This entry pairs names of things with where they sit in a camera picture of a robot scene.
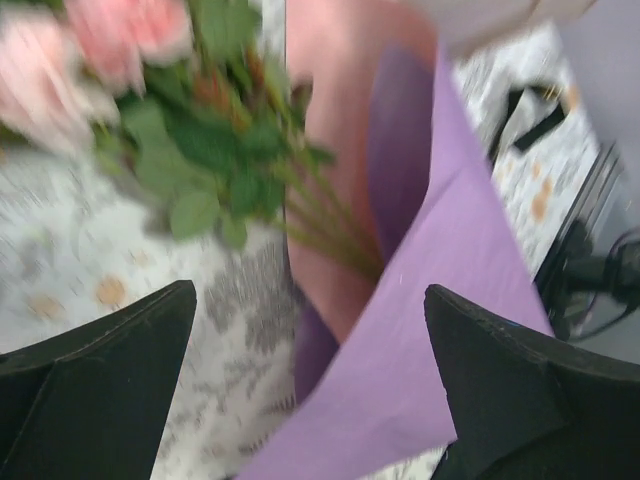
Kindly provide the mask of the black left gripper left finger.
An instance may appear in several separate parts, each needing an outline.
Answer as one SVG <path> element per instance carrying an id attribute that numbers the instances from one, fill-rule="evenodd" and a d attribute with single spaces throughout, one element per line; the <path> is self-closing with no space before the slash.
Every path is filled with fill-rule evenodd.
<path id="1" fill-rule="evenodd" d="M 179 280 L 3 354 L 2 479 L 149 479 L 196 304 Z"/>

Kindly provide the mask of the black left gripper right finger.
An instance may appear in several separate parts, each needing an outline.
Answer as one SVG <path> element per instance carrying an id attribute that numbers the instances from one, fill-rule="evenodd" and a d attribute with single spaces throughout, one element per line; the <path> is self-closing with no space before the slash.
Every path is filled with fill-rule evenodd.
<path id="1" fill-rule="evenodd" d="M 639 367 L 507 320 L 441 285 L 426 323 L 457 438 L 436 479 L 639 476 Z"/>

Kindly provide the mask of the purple wrapping paper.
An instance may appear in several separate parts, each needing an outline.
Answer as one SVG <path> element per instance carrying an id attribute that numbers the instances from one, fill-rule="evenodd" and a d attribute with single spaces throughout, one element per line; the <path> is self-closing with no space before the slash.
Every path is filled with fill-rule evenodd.
<path id="1" fill-rule="evenodd" d="M 338 194 L 387 266 L 372 284 L 290 246 L 312 305 L 296 343 L 302 404 L 241 477 L 358 479 L 455 439 L 428 286 L 550 328 L 426 16 L 396 1 L 290 1 L 286 60 L 313 79 L 308 134 L 334 152 Z"/>

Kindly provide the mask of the black ribbon with gold text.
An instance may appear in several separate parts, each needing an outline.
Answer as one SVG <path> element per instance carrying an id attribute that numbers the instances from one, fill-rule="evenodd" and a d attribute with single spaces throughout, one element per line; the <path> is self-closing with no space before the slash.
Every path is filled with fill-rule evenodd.
<path id="1" fill-rule="evenodd" d="M 568 110 L 563 99 L 562 89 L 558 84 L 542 82 L 511 87 L 506 94 L 504 115 L 491 139 L 488 153 L 491 161 L 498 158 L 504 131 L 526 92 L 534 101 L 535 122 L 511 143 L 511 146 L 520 154 L 529 151 L 539 140 L 559 127 L 566 119 Z"/>

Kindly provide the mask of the pink artificial flower bouquet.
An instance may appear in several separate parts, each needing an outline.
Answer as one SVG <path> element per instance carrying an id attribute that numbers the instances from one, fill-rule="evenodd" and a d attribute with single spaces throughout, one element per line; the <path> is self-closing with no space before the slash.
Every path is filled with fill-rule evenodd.
<path id="1" fill-rule="evenodd" d="M 174 238 L 240 250 L 260 221 L 377 279 L 372 236 L 305 133 L 311 82 L 261 41 L 256 1 L 5 1 L 1 135 L 129 172 Z"/>

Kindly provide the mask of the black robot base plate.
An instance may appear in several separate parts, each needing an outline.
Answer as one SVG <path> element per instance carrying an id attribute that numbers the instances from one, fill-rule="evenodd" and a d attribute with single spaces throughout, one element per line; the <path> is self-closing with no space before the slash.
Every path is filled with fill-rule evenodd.
<path id="1" fill-rule="evenodd" d="M 623 266 L 639 246 L 632 206 L 619 151 L 606 145 L 534 278 L 557 338 L 587 340 L 639 311 L 639 288 Z"/>

